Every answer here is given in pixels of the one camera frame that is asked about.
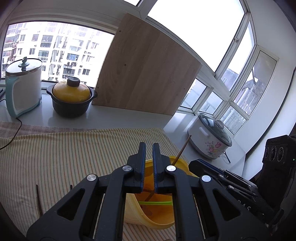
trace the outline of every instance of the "striped tablecloth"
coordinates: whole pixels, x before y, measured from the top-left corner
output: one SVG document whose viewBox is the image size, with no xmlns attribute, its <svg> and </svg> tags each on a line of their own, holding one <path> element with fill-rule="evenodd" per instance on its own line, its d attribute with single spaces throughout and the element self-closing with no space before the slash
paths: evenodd
<svg viewBox="0 0 296 241">
<path fill-rule="evenodd" d="M 0 146 L 8 142 L 8 138 L 0 138 Z M 86 175 L 110 174 L 126 164 L 127 158 L 137 153 L 140 142 L 147 145 L 146 159 L 152 158 L 155 142 L 160 144 L 164 155 L 176 155 L 179 151 L 162 129 L 153 128 L 17 136 L 0 151 L 0 201 L 18 229 L 26 234 L 38 219 L 36 184 L 43 212 L 46 212 L 70 190 L 70 185 L 76 185 Z M 123 227 L 124 241 L 167 239 L 176 239 L 175 226 L 152 230 L 125 223 Z"/>
</svg>

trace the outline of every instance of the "white rice cooker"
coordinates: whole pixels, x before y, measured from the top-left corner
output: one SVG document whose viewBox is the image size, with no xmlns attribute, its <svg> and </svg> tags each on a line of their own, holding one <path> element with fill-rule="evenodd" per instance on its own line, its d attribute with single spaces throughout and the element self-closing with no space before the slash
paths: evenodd
<svg viewBox="0 0 296 241">
<path fill-rule="evenodd" d="M 191 135 L 190 142 L 204 157 L 218 158 L 225 150 L 232 146 L 230 136 L 224 130 L 224 123 L 215 120 L 204 113 L 198 113 L 197 119 L 187 130 Z"/>
</svg>

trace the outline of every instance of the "apartment building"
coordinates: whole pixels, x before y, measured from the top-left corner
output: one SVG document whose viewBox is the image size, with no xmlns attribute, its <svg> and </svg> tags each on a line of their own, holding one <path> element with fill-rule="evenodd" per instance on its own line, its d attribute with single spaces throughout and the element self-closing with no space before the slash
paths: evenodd
<svg viewBox="0 0 296 241">
<path fill-rule="evenodd" d="M 8 64 L 27 56 L 43 62 L 42 80 L 74 76 L 94 87 L 112 39 L 112 34 L 68 23 L 13 24 L 4 41 L 1 76 Z"/>
</svg>

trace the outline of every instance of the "green rubber band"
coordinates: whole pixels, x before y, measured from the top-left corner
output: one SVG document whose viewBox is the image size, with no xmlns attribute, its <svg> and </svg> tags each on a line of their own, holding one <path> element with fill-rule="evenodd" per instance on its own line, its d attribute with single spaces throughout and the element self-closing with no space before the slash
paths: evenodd
<svg viewBox="0 0 296 241">
<path fill-rule="evenodd" d="M 138 201 L 140 205 L 173 205 L 173 201 L 164 201 L 164 202 L 144 202 Z"/>
</svg>

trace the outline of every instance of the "rice cooker handle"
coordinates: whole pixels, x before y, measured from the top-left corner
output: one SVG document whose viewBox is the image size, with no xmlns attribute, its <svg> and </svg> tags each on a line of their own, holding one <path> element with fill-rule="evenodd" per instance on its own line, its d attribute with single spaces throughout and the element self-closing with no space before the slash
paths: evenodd
<svg viewBox="0 0 296 241">
<path fill-rule="evenodd" d="M 199 130 L 206 138 L 210 137 L 210 134 L 203 127 L 200 127 Z"/>
<path fill-rule="evenodd" d="M 222 129 L 224 129 L 224 122 L 222 120 L 216 120 L 216 122 L 221 126 Z"/>
</svg>

